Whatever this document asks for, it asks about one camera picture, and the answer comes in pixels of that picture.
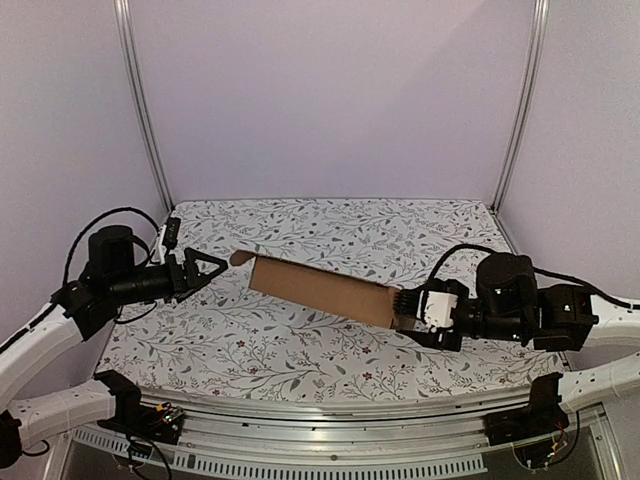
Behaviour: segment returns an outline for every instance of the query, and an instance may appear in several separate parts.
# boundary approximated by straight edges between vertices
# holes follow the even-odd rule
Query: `black clamp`
[[[8,468],[22,455],[19,427],[22,422],[5,410],[0,414],[0,468]]]
[[[158,407],[140,405],[141,392],[133,382],[114,370],[97,373],[95,380],[104,383],[116,397],[116,414],[98,422],[102,428],[140,435],[154,442],[177,445],[185,420],[184,410],[162,404]]]
[[[559,406],[561,378],[557,372],[538,377],[531,384],[527,405],[486,415],[483,423],[489,444],[516,442],[568,427],[569,417]]]
[[[434,278],[414,289],[400,290],[394,299],[393,309],[399,325],[406,325],[406,320],[425,321],[426,307],[430,292],[450,293],[458,297],[458,302],[469,297],[469,289],[457,280],[439,280]],[[462,348],[462,335],[455,328],[439,328],[435,331],[417,331],[399,329],[405,335],[426,348],[459,352]]]
[[[190,297],[202,287],[211,282],[218,275],[222,274],[229,268],[229,264],[226,260],[223,260],[206,253],[199,252],[193,248],[187,247],[184,249],[184,280],[186,282],[187,290],[174,295],[178,302]],[[201,272],[198,268],[198,263],[205,263],[207,265],[214,265],[216,268],[211,272]]]

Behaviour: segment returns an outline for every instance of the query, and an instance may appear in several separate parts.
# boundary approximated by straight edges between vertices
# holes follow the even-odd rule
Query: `table surface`
[[[422,283],[458,243],[508,249],[476,201],[202,201],[181,203],[173,215],[182,220],[179,260],[187,246],[221,258],[254,250],[400,287]],[[483,256],[459,252],[440,277],[473,289]],[[115,369],[153,389],[343,404],[486,392],[564,369],[558,355],[517,343],[425,349],[393,331],[251,291],[251,268],[230,268],[185,302],[117,326],[98,370]]]

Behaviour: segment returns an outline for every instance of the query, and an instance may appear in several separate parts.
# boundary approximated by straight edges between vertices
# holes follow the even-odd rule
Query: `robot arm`
[[[549,352],[611,344],[640,347],[640,310],[634,302],[613,299],[616,305],[586,282],[538,289],[536,271],[529,257],[493,253],[478,266],[477,299],[470,299],[468,288],[455,280],[430,279],[416,289],[401,290],[394,303],[400,324],[425,325],[400,333],[425,347],[452,351],[460,351],[464,337],[522,346],[532,342],[535,349]],[[535,379],[528,405],[485,417],[489,442],[552,433],[558,425],[568,426],[568,413],[640,389],[639,360],[636,353],[588,370]]]
[[[116,430],[124,426],[142,434],[140,418],[154,413],[157,419],[156,412],[147,411],[153,409],[140,406],[139,388],[114,371],[62,392],[12,400],[56,357],[117,319],[122,306],[158,299],[181,302],[226,270],[224,260],[189,248],[179,264],[170,253],[179,224],[170,218],[163,227],[156,245],[160,261],[153,266],[135,265],[133,247],[141,240],[129,227],[109,226],[93,234],[79,280],[64,285],[0,346],[0,468],[15,463],[23,450],[43,439],[87,422],[109,420]],[[197,261],[215,268],[201,272]]]

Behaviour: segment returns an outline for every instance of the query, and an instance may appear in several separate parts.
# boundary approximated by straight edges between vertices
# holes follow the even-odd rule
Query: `brown cardboard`
[[[252,290],[369,325],[393,327],[397,288],[244,250],[235,252],[230,263],[239,266],[254,257]]]

